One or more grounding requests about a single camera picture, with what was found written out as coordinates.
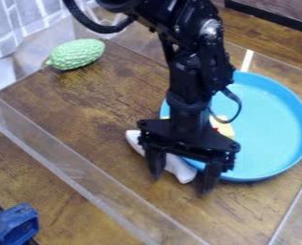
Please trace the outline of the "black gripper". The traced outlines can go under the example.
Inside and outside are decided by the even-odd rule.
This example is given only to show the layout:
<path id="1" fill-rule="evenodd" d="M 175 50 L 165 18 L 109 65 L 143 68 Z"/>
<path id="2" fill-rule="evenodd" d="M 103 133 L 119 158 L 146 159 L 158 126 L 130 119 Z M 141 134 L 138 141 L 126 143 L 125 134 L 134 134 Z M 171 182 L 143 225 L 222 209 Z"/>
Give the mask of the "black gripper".
<path id="1" fill-rule="evenodd" d="M 234 169 L 241 144 L 221 134 L 210 122 L 211 99 L 187 101 L 177 94 L 166 93 L 169 118 L 139 120 L 138 144 L 153 178 L 158 180 L 166 168 L 169 153 L 206 164 L 201 174 L 199 191 L 209 193 L 218 185 L 222 172 Z"/>

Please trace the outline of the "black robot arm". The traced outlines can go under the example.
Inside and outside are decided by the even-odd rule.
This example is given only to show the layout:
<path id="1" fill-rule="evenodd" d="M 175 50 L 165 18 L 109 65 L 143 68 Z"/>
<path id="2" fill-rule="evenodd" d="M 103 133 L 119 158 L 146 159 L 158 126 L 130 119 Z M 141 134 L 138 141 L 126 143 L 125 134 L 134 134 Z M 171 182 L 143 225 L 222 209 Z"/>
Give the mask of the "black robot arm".
<path id="1" fill-rule="evenodd" d="M 225 49 L 225 28 L 210 0 L 97 0 L 111 12 L 123 12 L 159 35 L 170 71 L 166 120 L 141 120 L 138 144 L 150 172 L 159 177 L 169 153 L 205 163 L 198 191 L 211 191 L 225 172 L 234 169 L 241 144 L 211 126 L 217 118 L 211 100 L 223 93 L 241 101 L 227 87 L 234 66 Z"/>

